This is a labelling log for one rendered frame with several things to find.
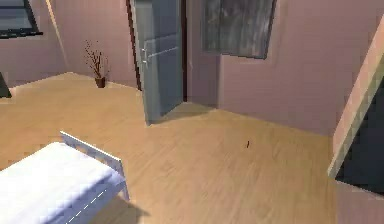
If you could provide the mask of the brown potted twig plant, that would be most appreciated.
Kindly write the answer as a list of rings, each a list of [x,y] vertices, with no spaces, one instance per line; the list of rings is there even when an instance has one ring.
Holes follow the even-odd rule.
[[[101,50],[94,48],[90,40],[85,41],[85,63],[92,70],[98,88],[105,88],[111,66],[108,56]]]

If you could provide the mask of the dark furniture corner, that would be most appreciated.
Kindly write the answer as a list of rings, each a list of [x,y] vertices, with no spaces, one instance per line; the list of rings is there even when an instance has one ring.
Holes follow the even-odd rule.
[[[11,98],[12,94],[4,80],[2,73],[0,72],[0,98]]]

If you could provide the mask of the black framed window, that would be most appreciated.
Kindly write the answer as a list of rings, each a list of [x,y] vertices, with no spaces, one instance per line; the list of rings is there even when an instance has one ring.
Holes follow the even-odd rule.
[[[42,35],[29,0],[0,0],[0,39]]]

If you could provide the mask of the grey room door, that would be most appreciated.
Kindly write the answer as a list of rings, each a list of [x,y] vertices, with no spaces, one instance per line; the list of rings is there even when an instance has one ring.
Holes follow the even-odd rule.
[[[180,0],[131,0],[145,122],[158,123],[183,102]],[[141,49],[147,49],[148,68]]]

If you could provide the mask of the white bed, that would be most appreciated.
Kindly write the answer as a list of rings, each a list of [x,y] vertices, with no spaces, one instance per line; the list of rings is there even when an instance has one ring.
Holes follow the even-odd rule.
[[[118,194],[122,160],[64,131],[0,171],[0,224],[88,224]]]

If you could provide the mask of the grey framed wall picture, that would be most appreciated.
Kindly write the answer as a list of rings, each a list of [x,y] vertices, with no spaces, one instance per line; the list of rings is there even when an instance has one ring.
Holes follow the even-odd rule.
[[[203,0],[203,50],[265,60],[276,2],[277,0]]]

